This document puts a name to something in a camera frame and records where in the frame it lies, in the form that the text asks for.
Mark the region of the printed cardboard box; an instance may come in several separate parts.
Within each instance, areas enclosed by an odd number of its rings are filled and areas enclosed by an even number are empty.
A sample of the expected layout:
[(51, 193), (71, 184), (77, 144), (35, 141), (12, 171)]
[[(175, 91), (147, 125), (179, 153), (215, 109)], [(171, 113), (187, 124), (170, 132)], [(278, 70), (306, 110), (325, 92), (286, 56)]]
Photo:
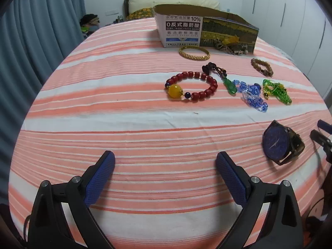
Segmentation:
[(259, 29), (236, 14), (193, 5), (156, 5), (153, 10), (165, 48), (212, 48), (216, 39), (237, 36), (248, 45), (249, 53), (254, 52)]

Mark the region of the blue curtain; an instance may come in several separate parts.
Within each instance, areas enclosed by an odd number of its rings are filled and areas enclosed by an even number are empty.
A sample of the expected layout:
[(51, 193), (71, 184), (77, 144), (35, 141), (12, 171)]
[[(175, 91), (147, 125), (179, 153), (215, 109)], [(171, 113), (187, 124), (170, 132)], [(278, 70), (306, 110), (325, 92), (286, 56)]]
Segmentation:
[(38, 92), (83, 41), (84, 0), (5, 0), (1, 9), (1, 203), (22, 123)]

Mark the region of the clothes pile with black hat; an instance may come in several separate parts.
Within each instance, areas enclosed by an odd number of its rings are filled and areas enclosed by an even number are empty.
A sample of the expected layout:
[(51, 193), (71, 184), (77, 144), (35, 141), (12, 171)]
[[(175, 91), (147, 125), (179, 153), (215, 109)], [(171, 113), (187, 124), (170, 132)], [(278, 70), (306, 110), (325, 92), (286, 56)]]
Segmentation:
[(89, 37), (100, 28), (100, 19), (98, 15), (89, 13), (80, 19), (81, 32), (84, 38)]

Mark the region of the blue dial wristwatch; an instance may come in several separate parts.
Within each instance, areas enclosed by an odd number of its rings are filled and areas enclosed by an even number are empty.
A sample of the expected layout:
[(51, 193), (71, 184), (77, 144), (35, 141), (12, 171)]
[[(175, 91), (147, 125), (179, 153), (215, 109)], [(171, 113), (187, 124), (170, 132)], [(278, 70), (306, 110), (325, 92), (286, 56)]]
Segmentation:
[(262, 147), (265, 156), (281, 166), (298, 157), (305, 144), (294, 130), (273, 120), (263, 133)]

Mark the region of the yellow floral quilt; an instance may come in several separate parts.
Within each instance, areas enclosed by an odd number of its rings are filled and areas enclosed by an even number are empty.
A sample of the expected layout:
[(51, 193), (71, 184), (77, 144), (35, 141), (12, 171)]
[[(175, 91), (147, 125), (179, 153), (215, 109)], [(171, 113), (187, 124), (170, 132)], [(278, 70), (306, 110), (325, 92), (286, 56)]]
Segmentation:
[(143, 8), (139, 9), (137, 11), (134, 11), (133, 13), (130, 13), (126, 17), (126, 21), (133, 21), (133, 20), (140, 20), (140, 19), (147, 19), (154, 17), (155, 12), (152, 7), (150, 8)]

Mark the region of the red bead bracelet amber bead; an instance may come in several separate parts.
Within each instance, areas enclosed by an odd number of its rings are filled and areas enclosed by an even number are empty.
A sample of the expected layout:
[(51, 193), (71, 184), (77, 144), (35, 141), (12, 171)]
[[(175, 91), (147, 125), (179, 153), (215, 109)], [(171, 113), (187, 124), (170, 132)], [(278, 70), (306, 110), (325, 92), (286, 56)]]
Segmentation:
[(198, 71), (184, 71), (170, 77), (164, 84), (167, 96), (172, 100), (204, 101), (215, 94), (218, 82)]

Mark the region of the white wardrobe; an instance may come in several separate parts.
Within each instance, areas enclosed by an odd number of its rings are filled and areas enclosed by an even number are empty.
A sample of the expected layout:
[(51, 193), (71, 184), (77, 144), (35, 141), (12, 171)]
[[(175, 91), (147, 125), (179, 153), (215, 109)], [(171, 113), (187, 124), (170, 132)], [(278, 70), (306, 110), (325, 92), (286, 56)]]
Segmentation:
[(243, 0), (241, 16), (283, 50), (319, 94), (331, 90), (331, 24), (315, 0)]

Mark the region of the cream headboard pillow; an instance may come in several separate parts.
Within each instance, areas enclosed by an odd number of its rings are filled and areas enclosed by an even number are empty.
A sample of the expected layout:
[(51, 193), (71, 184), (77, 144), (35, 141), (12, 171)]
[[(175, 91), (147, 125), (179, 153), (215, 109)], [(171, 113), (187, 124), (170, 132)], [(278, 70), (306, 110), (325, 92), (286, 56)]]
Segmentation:
[(128, 0), (127, 8), (129, 13), (134, 13), (145, 8), (152, 8), (156, 5), (193, 5), (208, 7), (219, 10), (220, 3), (217, 0)]

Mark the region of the gold bangle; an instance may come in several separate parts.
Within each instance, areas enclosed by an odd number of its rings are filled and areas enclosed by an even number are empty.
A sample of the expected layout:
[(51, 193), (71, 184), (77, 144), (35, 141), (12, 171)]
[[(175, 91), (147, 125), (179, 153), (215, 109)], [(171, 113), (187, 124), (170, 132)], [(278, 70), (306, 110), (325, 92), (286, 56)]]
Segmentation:
[(199, 46), (183, 46), (178, 50), (178, 53), (188, 60), (206, 61), (210, 59), (210, 52)]

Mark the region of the pink striped bed cover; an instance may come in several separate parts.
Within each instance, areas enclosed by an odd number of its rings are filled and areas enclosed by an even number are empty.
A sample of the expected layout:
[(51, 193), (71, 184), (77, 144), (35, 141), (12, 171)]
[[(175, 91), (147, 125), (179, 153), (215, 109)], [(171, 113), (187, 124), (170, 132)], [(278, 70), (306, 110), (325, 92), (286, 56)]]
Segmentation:
[[(102, 28), (53, 72), (33, 102), (12, 156), (9, 207), (23, 231), (40, 183), (67, 182), (110, 150), (114, 174), (91, 210), (116, 248), (215, 248), (241, 208), (215, 168), (226, 151), (249, 175), (291, 182), (304, 212), (330, 165), (311, 141), (331, 122), (322, 97), (280, 52), (259, 40), (254, 55), (272, 65), (292, 99), (268, 110), (247, 106), (220, 83), (209, 99), (173, 101), (165, 82), (201, 61), (164, 48), (154, 19)], [(273, 120), (300, 135), (304, 151), (278, 166), (263, 151)]]

